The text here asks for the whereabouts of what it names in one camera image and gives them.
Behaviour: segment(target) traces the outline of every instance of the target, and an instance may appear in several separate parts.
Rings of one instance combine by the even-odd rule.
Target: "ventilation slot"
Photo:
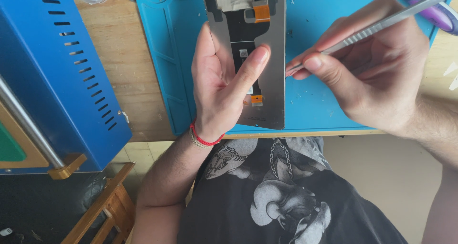
[[[51,14],[51,15],[65,15],[65,12],[52,12],[52,11],[49,11],[48,13]]]
[[[105,107],[107,107],[107,106],[108,106],[108,104],[105,104],[104,106],[100,107],[100,108],[99,108],[99,112],[100,112],[101,110],[105,109]]]
[[[57,0],[42,0],[44,3],[56,3],[56,4],[59,4],[60,1],[57,1]]]
[[[111,110],[109,110],[108,112],[106,112],[104,115],[102,115],[102,118],[107,116],[109,113],[111,112]]]
[[[83,50],[81,50],[81,51],[76,51],[76,52],[71,52],[71,53],[69,53],[69,54],[70,54],[70,55],[75,55],[75,54],[80,54],[80,53],[84,53]]]
[[[87,77],[87,78],[83,79],[83,82],[86,82],[86,81],[88,81],[88,80],[90,80],[90,79],[93,79],[93,78],[95,78],[94,75],[92,75],[92,76],[90,76],[90,77]]]
[[[91,95],[91,97],[94,97],[94,96],[96,96],[96,95],[100,94],[101,92],[102,92],[102,91],[101,91],[101,90],[99,90],[99,91],[95,92],[94,94],[92,94],[92,95]]]
[[[105,97],[100,98],[100,99],[97,100],[94,104],[96,105],[96,104],[100,103],[100,102],[103,101],[103,100],[105,100]]]
[[[74,35],[75,32],[62,32],[62,33],[59,33],[60,36],[70,36],[70,35]]]
[[[108,123],[111,122],[111,120],[113,120],[113,119],[114,119],[114,117],[112,116],[110,119],[108,119],[108,120],[105,122],[105,124],[108,124]]]
[[[80,64],[80,63],[87,62],[87,61],[88,61],[87,59],[83,59],[83,60],[79,60],[79,61],[74,62],[74,64]]]
[[[111,125],[111,126],[108,128],[108,130],[111,130],[116,124],[118,124],[118,123],[114,123],[113,125]]]
[[[80,43],[80,42],[75,41],[75,42],[68,42],[68,43],[65,43],[64,45],[66,45],[66,46],[74,46],[74,45],[77,45],[77,44],[79,44],[79,43]]]
[[[65,26],[65,25],[70,25],[70,22],[54,22],[54,25],[56,26]]]
[[[95,84],[89,86],[88,89],[91,89],[91,88],[93,88],[93,87],[95,87],[95,86],[98,86],[98,85],[99,85],[99,83],[95,83]]]
[[[86,72],[86,71],[88,71],[88,70],[92,70],[92,68],[89,67],[89,68],[86,68],[86,69],[82,69],[82,70],[79,71],[79,73],[83,73],[83,72]]]

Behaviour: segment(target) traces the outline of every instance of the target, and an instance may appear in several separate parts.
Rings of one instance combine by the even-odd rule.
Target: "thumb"
[[[266,67],[269,57],[270,50],[264,46],[260,46],[251,52],[234,79],[227,86],[229,92],[243,99]]]
[[[364,83],[334,57],[314,53],[305,57],[303,64],[329,87],[342,109],[358,105],[364,96]]]

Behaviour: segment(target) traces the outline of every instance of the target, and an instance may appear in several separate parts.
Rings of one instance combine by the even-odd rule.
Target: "blue silicone mat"
[[[311,47],[335,19],[350,15],[370,1],[287,0],[286,61]],[[207,20],[204,3],[137,0],[137,4],[172,132],[180,135],[196,114],[191,63],[200,27]],[[420,16],[416,19],[432,43],[438,28]],[[285,129],[281,132],[371,129],[347,118],[332,92],[315,76],[302,81],[288,77],[285,99]],[[279,131],[237,124],[228,134],[273,132]]]

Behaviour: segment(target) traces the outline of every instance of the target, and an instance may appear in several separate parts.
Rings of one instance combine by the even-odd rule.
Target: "wooden desk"
[[[95,5],[82,0],[75,2],[121,108],[129,116],[133,133],[131,141],[174,140],[137,4],[129,0],[107,0]],[[453,0],[451,7],[458,10],[458,0]],[[430,51],[421,90],[458,100],[458,89],[449,90],[457,72],[443,76],[452,62],[458,63],[458,37],[439,30]],[[380,130],[353,130],[230,135],[229,138],[380,133]]]

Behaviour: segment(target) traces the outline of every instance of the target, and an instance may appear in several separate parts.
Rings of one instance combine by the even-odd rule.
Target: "phone screen assembly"
[[[204,0],[216,55],[230,81],[249,54],[271,57],[244,101],[238,124],[282,130],[285,107],[285,0]]]

